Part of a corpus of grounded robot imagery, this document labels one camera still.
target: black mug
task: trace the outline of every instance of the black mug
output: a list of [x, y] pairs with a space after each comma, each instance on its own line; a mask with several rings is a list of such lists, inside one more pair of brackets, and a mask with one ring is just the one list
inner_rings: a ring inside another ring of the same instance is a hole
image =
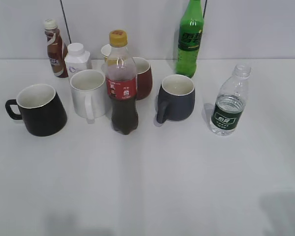
[[[17, 105], [20, 115], [11, 105]], [[67, 114], [56, 90], [45, 84], [23, 89], [16, 99], [8, 100], [5, 109], [12, 119], [22, 119], [29, 133], [35, 136], [49, 136], [60, 131], [67, 122]]]
[[158, 94], [156, 120], [162, 124], [167, 119], [179, 121], [193, 112], [196, 91], [193, 81], [184, 75], [170, 75], [163, 81]]

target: green bottle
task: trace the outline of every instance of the green bottle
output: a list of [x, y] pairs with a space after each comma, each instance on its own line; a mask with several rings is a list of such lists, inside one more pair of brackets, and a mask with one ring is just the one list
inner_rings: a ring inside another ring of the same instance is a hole
[[180, 21], [176, 73], [191, 78], [197, 69], [204, 20], [201, 1], [190, 0]]

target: white mug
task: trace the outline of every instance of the white mug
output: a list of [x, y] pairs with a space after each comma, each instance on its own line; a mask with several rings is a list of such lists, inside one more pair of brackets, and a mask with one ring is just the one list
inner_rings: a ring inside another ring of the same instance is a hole
[[75, 112], [87, 119], [103, 116], [109, 110], [110, 101], [105, 76], [97, 70], [83, 70], [70, 79]]

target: yellow bottle cap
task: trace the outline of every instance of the yellow bottle cap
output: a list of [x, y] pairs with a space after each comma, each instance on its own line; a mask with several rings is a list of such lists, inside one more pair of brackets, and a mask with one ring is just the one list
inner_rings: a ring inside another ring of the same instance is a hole
[[115, 48], [124, 47], [128, 44], [127, 33], [117, 29], [109, 33], [110, 45]]

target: dark green label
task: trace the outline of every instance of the dark green label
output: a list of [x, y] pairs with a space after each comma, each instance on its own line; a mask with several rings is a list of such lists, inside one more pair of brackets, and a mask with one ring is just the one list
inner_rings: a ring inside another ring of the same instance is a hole
[[227, 113], [222, 111], [217, 104], [215, 104], [214, 112], [211, 117], [212, 123], [224, 130], [235, 129], [242, 111], [239, 113]]
[[202, 30], [190, 28], [184, 29], [180, 27], [179, 29], [179, 41], [178, 47], [184, 51], [196, 51], [200, 48], [200, 41], [202, 36]]

